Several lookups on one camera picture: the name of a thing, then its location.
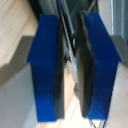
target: black edge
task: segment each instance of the black edge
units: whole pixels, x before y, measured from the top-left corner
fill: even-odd
[[[92,99],[93,55],[88,47],[89,41],[86,28],[84,28],[82,14],[76,13],[75,38],[79,100],[82,115],[87,117]]]
[[[64,57],[63,28],[58,20],[57,63],[54,86],[54,104],[57,119],[64,118]]]

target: blue panel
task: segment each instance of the blue panel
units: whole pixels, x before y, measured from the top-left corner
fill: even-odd
[[[31,63],[39,122],[56,121],[54,77],[57,59],[57,16],[42,15],[28,62]]]
[[[107,120],[111,95],[121,61],[98,13],[84,13],[91,50],[94,56],[92,103],[89,119]]]

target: floor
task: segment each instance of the floor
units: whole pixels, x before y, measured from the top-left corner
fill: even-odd
[[[22,36],[35,35],[37,21],[26,0],[0,0],[0,66],[8,63]],[[37,128],[90,128],[81,117],[78,99],[74,96],[74,81],[68,67],[65,77],[65,119],[38,124]]]

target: wooden floor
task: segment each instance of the wooden floor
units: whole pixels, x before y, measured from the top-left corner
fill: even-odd
[[[27,0],[0,0],[0,66],[8,63],[22,36],[35,35],[37,21]],[[74,96],[74,82],[65,69],[65,119],[56,123],[38,124],[37,128],[90,128],[81,117],[79,102]]]

